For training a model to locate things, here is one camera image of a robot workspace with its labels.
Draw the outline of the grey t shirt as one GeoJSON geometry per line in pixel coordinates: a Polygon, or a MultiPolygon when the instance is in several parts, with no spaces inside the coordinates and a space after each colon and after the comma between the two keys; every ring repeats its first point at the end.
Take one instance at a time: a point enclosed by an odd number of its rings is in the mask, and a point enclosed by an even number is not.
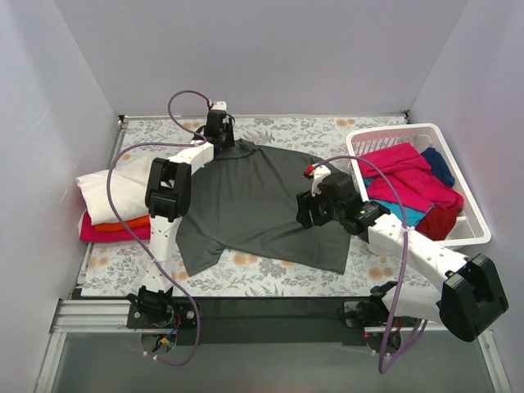
{"type": "Polygon", "coordinates": [[[192,176],[192,196],[176,243],[188,275],[226,249],[344,273],[350,235],[336,223],[304,229],[296,196],[310,189],[310,154],[238,139],[192,176]]]}

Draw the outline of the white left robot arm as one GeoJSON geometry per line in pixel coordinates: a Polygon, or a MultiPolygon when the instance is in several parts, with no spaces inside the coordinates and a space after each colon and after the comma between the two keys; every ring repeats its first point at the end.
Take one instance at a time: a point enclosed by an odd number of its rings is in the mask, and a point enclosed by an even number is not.
{"type": "Polygon", "coordinates": [[[156,327],[170,325],[175,316],[171,303],[174,283],[166,268],[174,256],[179,225],[190,207],[192,176],[220,152],[234,146],[233,126],[227,104],[214,102],[206,123],[199,129],[205,142],[194,142],[170,158],[156,158],[151,163],[145,203],[150,217],[149,250],[154,267],[142,280],[138,294],[129,295],[128,299],[156,327]]]}

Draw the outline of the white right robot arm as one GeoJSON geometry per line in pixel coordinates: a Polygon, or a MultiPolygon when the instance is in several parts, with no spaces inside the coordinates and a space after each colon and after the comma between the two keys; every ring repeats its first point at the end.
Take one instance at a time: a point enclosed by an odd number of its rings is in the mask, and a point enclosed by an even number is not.
{"type": "Polygon", "coordinates": [[[296,219],[303,228],[337,222],[370,250],[405,257],[436,289],[398,300],[393,299],[392,283],[373,289],[370,314],[376,323],[386,326],[398,317],[428,319],[442,323],[458,339],[472,342],[508,310],[497,268],[489,257],[468,257],[404,228],[387,208],[363,201],[348,174],[333,173],[321,165],[309,166],[304,176],[313,183],[296,197],[296,219]]]}

